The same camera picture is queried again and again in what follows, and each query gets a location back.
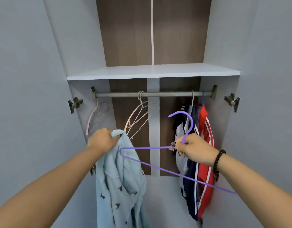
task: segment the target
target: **light blue shirt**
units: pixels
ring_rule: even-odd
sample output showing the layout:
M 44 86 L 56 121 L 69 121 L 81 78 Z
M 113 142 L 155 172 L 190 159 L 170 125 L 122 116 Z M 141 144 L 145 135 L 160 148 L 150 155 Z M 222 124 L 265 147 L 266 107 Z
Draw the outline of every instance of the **light blue shirt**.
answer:
M 142 201 L 146 192 L 146 178 L 141 164 L 123 158 L 119 149 L 133 147 L 123 130 L 117 144 L 96 162 L 96 201 L 98 228 L 148 228 Z M 138 159 L 135 149 L 123 149 L 125 156 Z

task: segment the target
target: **brown wooden panel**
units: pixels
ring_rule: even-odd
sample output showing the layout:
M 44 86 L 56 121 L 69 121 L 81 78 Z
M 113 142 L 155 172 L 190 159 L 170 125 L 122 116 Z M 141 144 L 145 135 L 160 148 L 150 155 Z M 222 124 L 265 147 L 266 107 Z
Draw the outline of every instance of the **brown wooden panel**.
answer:
M 160 91 L 199 91 L 201 77 L 166 77 L 160 78 Z M 191 97 L 160 98 L 160 146 L 168 146 L 174 141 L 173 123 L 175 116 L 168 115 L 179 111 L 184 104 L 191 104 Z M 160 150 L 160 167 L 179 173 L 175 155 L 167 149 Z M 160 171 L 161 176 L 174 176 Z
M 113 79 L 109 80 L 111 92 L 138 92 L 140 90 L 147 91 L 147 79 Z M 140 101 L 136 98 L 112 98 L 114 116 L 117 129 L 123 130 L 126 122 L 134 111 L 134 109 L 140 104 Z M 132 116 L 131 122 L 134 121 L 138 114 Z M 144 108 L 140 113 L 140 116 L 147 112 L 147 108 Z M 137 122 L 129 132 L 129 138 L 143 125 L 147 119 L 147 115 Z M 139 130 L 132 140 L 134 147 L 149 147 L 149 127 L 148 122 Z M 143 162 L 150 163 L 150 151 L 148 149 L 136 150 L 139 158 Z M 142 169 L 146 175 L 150 175 L 150 167 L 142 164 Z
M 150 0 L 96 0 L 106 65 L 151 65 Z
M 202 63 L 211 0 L 153 0 L 154 64 Z

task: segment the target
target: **left hand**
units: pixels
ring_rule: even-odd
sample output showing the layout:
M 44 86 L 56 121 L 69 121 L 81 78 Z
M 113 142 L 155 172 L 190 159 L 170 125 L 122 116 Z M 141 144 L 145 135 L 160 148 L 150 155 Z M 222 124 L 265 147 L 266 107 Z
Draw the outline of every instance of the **left hand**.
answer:
M 112 130 L 106 128 L 97 130 L 88 140 L 87 150 L 100 152 L 101 155 L 108 153 L 117 143 L 119 135 L 111 137 Z

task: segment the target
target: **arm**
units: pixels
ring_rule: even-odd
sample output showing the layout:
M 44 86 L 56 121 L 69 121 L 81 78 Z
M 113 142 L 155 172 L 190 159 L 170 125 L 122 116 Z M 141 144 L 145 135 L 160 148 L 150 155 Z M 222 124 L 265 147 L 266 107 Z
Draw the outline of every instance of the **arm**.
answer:
M 179 155 L 213 167 L 219 151 L 196 134 L 176 140 Z M 292 227 L 292 196 L 242 162 L 223 154 L 218 162 L 218 171 L 244 201 L 264 227 Z
M 89 139 L 87 149 L 27 185 L 0 207 L 0 227 L 50 227 L 79 184 L 119 136 L 101 129 Z

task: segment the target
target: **forearm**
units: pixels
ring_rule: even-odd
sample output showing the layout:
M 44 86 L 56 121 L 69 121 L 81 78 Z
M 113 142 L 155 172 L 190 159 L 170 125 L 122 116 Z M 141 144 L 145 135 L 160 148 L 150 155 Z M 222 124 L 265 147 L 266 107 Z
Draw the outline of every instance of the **forearm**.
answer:
M 85 150 L 26 186 L 0 207 L 0 227 L 50 227 L 101 156 Z
M 223 154 L 218 171 L 264 227 L 292 227 L 292 196 L 250 169 Z

